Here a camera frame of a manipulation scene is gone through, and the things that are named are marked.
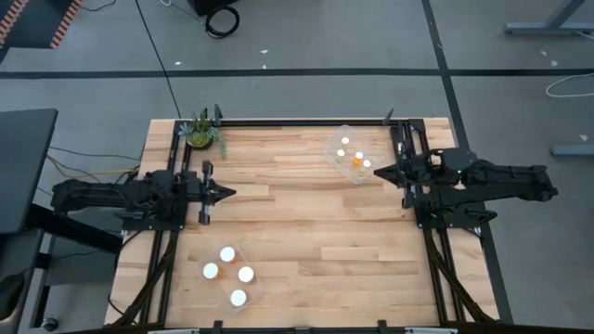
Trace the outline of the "potted green succulent plant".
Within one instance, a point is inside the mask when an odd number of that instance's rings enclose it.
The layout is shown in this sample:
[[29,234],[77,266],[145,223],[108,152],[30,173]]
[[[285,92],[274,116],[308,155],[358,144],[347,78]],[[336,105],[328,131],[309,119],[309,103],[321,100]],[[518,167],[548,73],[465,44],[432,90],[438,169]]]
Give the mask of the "potted green succulent plant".
[[196,150],[208,150],[214,142],[219,145],[219,155],[225,160],[227,157],[226,138],[220,130],[223,114],[218,105],[214,105],[213,117],[208,116],[208,109],[204,109],[200,116],[193,114],[189,122],[183,123],[177,134],[186,139],[186,143]]

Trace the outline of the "black mat orange striped edges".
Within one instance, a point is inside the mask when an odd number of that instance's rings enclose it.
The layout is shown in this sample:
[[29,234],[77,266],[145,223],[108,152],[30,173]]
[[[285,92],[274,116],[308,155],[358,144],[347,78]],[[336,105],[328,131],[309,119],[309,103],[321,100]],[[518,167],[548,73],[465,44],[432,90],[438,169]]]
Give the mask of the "black mat orange striped edges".
[[0,49],[58,48],[82,0],[0,0]]

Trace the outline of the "black aluminium table frame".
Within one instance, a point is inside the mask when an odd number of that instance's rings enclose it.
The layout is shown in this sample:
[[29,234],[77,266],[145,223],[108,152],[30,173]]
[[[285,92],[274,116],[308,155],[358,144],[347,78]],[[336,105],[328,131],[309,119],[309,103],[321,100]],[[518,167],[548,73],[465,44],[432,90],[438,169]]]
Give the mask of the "black aluminium table frame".
[[[338,119],[227,119],[228,155],[186,151],[175,120],[152,120],[140,169],[198,169],[236,194],[212,222],[188,210],[173,272],[155,288],[143,320],[205,334],[405,334],[455,318],[446,283],[434,284],[425,238],[399,189],[370,177],[356,185],[330,166],[324,142]],[[265,292],[236,315],[200,279],[200,257],[238,242]]]

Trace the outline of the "grey desk leg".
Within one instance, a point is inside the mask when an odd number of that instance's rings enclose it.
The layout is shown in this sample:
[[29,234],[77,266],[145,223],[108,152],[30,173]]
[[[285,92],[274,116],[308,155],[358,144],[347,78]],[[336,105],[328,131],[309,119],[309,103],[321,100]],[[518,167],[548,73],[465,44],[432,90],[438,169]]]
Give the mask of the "grey desk leg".
[[543,22],[509,22],[506,24],[504,33],[583,33],[592,34],[594,32],[594,23],[569,22],[568,19],[573,16],[586,0],[565,0],[556,11]]

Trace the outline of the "dark office chair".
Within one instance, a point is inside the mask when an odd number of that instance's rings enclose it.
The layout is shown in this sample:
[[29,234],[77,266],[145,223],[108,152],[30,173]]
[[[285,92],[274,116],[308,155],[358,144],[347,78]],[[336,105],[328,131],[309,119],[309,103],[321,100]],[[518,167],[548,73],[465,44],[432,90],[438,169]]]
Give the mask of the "dark office chair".
[[41,251],[44,236],[39,229],[0,235],[0,334],[18,334],[36,271],[41,275],[40,285],[34,294],[29,327],[47,332],[58,329],[57,319],[45,316],[51,290],[45,282],[52,254]]

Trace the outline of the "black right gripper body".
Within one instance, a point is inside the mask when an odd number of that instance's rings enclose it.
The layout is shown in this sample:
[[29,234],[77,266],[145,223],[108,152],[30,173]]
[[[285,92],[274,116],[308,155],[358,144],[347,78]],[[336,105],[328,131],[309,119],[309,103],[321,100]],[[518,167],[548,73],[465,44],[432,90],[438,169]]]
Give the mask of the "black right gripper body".
[[434,183],[435,167],[432,163],[432,156],[435,154],[435,151],[428,151],[415,156],[404,156],[401,160],[401,172],[405,184],[405,196],[402,204],[405,209],[414,206],[415,186],[430,186]]

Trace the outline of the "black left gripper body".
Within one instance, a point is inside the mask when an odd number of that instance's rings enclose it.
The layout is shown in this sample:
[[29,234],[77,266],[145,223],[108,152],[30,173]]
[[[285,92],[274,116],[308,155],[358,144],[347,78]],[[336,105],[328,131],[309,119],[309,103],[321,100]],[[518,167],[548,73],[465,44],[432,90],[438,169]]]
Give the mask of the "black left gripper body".
[[195,172],[185,171],[185,201],[188,203],[198,202],[200,207],[199,223],[208,225],[211,222],[210,206],[212,203],[212,191],[210,189],[213,165],[210,161],[202,162],[202,178],[198,178]]

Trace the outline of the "clear plastic bin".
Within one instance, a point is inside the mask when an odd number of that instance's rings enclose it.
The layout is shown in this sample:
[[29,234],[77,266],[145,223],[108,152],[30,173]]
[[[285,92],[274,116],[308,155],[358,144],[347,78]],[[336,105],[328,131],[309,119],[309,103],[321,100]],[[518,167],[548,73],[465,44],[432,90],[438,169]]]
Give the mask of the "clear plastic bin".
[[[348,146],[343,147],[341,139],[345,136],[350,139],[350,143]],[[342,162],[336,161],[336,152],[338,149],[345,151]],[[344,124],[324,142],[322,152],[327,162],[338,172],[352,183],[361,184],[372,175],[374,168],[379,168],[383,165],[385,149],[387,149],[385,143],[380,139],[379,135],[371,133],[371,129],[352,127]],[[363,160],[371,161],[371,167],[367,173],[360,172],[361,164],[359,166],[353,165],[353,159],[357,151],[364,154]]]
[[[232,246],[239,253],[239,260],[236,263],[229,264],[223,263],[219,258],[219,252],[224,246]],[[217,263],[224,268],[225,278],[223,280],[208,280],[202,276],[202,268],[206,263]],[[250,266],[255,273],[255,279],[252,283],[242,283],[238,278],[238,270],[242,266]],[[206,254],[202,255],[198,261],[198,267],[200,272],[200,279],[206,284],[210,292],[215,292],[218,298],[218,305],[223,308],[227,313],[236,315],[243,311],[248,306],[255,304],[255,302],[265,292],[264,283],[261,281],[258,273],[256,272],[255,266],[248,260],[238,242],[227,242],[221,246],[217,246],[210,250]],[[246,304],[242,307],[234,307],[229,297],[231,292],[235,289],[243,289],[248,295]]]

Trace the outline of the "black desk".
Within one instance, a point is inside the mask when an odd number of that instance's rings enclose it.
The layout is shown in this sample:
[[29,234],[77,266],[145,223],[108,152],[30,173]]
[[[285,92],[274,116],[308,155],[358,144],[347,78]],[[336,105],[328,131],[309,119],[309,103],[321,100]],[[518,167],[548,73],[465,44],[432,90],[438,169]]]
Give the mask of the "black desk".
[[36,227],[33,198],[58,117],[56,109],[0,112],[0,235]]

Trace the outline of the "grey desk foot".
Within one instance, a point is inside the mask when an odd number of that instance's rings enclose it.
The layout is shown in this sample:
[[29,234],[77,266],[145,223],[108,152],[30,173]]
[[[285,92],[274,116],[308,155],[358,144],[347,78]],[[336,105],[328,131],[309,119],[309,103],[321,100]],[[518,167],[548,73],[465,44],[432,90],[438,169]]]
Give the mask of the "grey desk foot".
[[563,145],[550,149],[553,156],[594,156],[594,145]]

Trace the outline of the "black box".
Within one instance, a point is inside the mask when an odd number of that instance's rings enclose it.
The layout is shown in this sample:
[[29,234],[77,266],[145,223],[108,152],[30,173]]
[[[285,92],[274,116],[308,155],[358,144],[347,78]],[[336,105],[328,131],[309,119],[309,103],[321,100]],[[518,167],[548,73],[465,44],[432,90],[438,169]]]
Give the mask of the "black box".
[[230,6],[238,0],[187,0],[187,3],[199,16],[206,16],[215,9],[223,6]]

